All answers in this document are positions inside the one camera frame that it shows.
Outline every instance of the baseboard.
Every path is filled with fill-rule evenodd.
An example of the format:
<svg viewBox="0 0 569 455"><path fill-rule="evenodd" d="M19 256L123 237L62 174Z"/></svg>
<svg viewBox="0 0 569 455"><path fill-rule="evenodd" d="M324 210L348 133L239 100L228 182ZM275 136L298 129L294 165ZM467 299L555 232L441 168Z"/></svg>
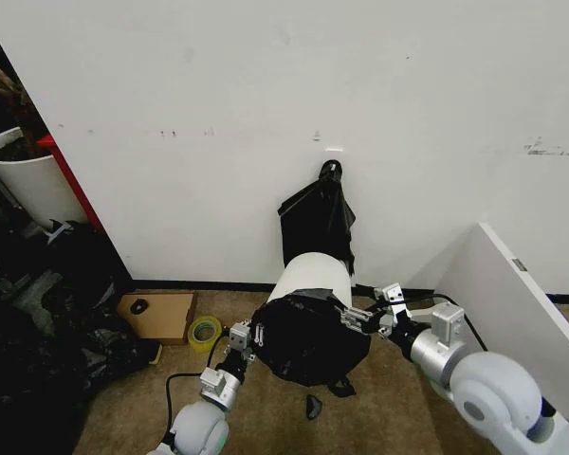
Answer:
<svg viewBox="0 0 569 455"><path fill-rule="evenodd" d="M272 292L274 283L268 282L185 282L176 280L132 280L131 289L193 289L205 291ZM432 289L405 289L407 298L429 295ZM353 296L365 296L366 290L352 287Z"/></svg>
<svg viewBox="0 0 569 455"><path fill-rule="evenodd" d="M186 282L177 280L132 280L131 289L194 289L207 291L272 292L270 282ZM414 299L427 296L433 289L403 288L405 297ZM365 296L366 288L352 288L353 296ZM547 294L553 303L569 305L569 294Z"/></svg>
<svg viewBox="0 0 569 455"><path fill-rule="evenodd" d="M272 292L267 282L185 282L176 280L133 280L133 289L192 289L204 291Z"/></svg>

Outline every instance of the white cylindrical container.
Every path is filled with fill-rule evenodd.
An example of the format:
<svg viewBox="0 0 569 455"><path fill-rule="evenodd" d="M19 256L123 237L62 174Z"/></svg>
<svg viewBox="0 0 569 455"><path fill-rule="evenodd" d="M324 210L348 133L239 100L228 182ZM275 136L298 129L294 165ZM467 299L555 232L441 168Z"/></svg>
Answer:
<svg viewBox="0 0 569 455"><path fill-rule="evenodd" d="M341 303L352 306L352 283L348 270L328 254L304 253L291 260L267 301L298 289L332 289Z"/></svg>
<svg viewBox="0 0 569 455"><path fill-rule="evenodd" d="M0 148L22 135L20 128L0 133ZM25 161L0 161L0 180L29 216L44 228L51 228L51 219L88 221L53 155Z"/></svg>

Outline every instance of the soil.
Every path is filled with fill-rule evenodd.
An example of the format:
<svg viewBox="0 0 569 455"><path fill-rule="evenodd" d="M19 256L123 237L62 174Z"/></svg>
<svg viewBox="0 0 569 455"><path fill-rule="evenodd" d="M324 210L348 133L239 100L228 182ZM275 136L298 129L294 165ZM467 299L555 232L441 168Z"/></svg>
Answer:
<svg viewBox="0 0 569 455"><path fill-rule="evenodd" d="M48 149L39 148L38 150L40 154L35 156L36 158L50 155ZM19 137L0 149L0 161L26 161L28 159L30 159L28 143L24 137Z"/></svg>

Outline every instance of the white board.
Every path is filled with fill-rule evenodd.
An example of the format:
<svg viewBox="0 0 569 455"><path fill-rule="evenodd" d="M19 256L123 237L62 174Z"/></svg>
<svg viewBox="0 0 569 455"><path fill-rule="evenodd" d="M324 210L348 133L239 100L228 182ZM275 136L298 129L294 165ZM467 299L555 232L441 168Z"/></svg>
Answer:
<svg viewBox="0 0 569 455"><path fill-rule="evenodd" d="M488 224L477 225L437 291L456 300L487 348L523 365L569 419L569 323L515 259Z"/></svg>
<svg viewBox="0 0 569 455"><path fill-rule="evenodd" d="M569 0L0 0L0 42L136 279L276 282L335 157L358 282L486 220L569 294Z"/></svg>

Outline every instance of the plant pot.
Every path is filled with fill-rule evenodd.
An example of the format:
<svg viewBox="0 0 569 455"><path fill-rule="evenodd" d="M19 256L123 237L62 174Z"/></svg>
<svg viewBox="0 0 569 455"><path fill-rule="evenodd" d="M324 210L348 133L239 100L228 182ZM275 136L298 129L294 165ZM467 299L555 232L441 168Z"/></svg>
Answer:
<svg viewBox="0 0 569 455"><path fill-rule="evenodd" d="M20 128L0 133L0 148L22 135ZM51 220L88 221L53 155L25 161L0 161L0 180L29 216L44 228L52 227Z"/></svg>

